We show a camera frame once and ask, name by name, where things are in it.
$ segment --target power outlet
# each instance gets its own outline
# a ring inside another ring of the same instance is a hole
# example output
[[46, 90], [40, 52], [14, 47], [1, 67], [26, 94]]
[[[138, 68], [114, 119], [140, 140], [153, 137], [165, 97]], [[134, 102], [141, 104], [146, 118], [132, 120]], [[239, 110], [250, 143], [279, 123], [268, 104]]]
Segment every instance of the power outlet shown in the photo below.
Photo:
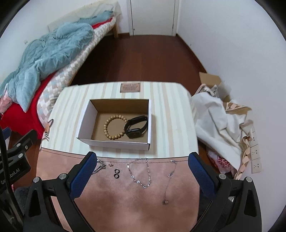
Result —
[[249, 145], [250, 145], [250, 147], [253, 147], [253, 146], [258, 145], [258, 140], [257, 140], [257, 137], [256, 137], [256, 132], [253, 132], [252, 135], [253, 135], [253, 138], [251, 138], [251, 140], [249, 140]]
[[251, 161], [251, 172], [257, 173], [262, 171], [261, 159], [254, 159]]
[[258, 145], [255, 145], [250, 148], [250, 157], [251, 160], [260, 158]]

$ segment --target brown leather mat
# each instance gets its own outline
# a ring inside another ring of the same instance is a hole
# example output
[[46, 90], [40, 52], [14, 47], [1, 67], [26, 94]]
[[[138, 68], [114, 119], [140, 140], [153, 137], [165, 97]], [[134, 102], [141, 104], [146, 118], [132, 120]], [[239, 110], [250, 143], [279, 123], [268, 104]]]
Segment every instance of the brown leather mat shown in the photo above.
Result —
[[[80, 155], [56, 153], [43, 150], [39, 153], [37, 176], [43, 180], [68, 173], [83, 158]], [[174, 163], [168, 162], [170, 159], [149, 159], [152, 183], [146, 189], [135, 183], [130, 176], [127, 162], [132, 160], [103, 160], [106, 169], [92, 175], [82, 195], [75, 199], [96, 232], [190, 231], [195, 225], [199, 186], [189, 170], [187, 157], [174, 159], [178, 162], [166, 192], [168, 205], [163, 205], [162, 201], [169, 180], [168, 174], [175, 168]], [[112, 162], [112, 167], [108, 166], [109, 161]], [[114, 178], [115, 169], [120, 170], [118, 179]], [[148, 183], [145, 160], [130, 164], [130, 170], [137, 180], [143, 184]], [[63, 227], [71, 231], [55, 198], [53, 202]]]

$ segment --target white door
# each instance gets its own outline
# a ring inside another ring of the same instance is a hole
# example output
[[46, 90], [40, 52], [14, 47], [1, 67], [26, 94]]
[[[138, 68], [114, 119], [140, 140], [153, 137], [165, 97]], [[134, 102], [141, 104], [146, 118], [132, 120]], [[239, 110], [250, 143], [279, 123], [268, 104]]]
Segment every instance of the white door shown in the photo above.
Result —
[[134, 35], [172, 35], [175, 0], [130, 0]]

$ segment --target striped tablecloth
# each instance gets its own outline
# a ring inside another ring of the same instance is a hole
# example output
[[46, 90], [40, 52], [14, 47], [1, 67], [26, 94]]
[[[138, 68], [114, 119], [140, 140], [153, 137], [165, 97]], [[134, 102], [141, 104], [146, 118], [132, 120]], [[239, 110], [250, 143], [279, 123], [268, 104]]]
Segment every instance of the striped tablecloth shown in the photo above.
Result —
[[[198, 152], [198, 143], [190, 93], [178, 83], [141, 82], [139, 93], [120, 93], [121, 82], [70, 86], [57, 99], [49, 119], [54, 119], [49, 141], [41, 147], [49, 150], [98, 157], [166, 158], [188, 156]], [[149, 151], [90, 147], [76, 138], [76, 130], [84, 103], [90, 99], [151, 99], [152, 141]]]

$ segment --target dark brown floor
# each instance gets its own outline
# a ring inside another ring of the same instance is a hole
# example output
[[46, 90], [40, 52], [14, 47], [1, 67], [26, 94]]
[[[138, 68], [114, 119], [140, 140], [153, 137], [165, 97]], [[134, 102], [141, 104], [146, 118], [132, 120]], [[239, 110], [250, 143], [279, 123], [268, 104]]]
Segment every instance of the dark brown floor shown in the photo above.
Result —
[[[199, 72], [205, 72], [193, 52], [180, 37], [132, 36], [103, 38], [75, 76], [72, 85], [108, 81], [178, 82], [194, 94], [201, 85]], [[13, 133], [10, 146], [20, 138]], [[36, 175], [40, 140], [27, 151], [32, 170], [15, 187], [28, 186]], [[202, 159], [211, 164], [205, 146], [199, 142]]]

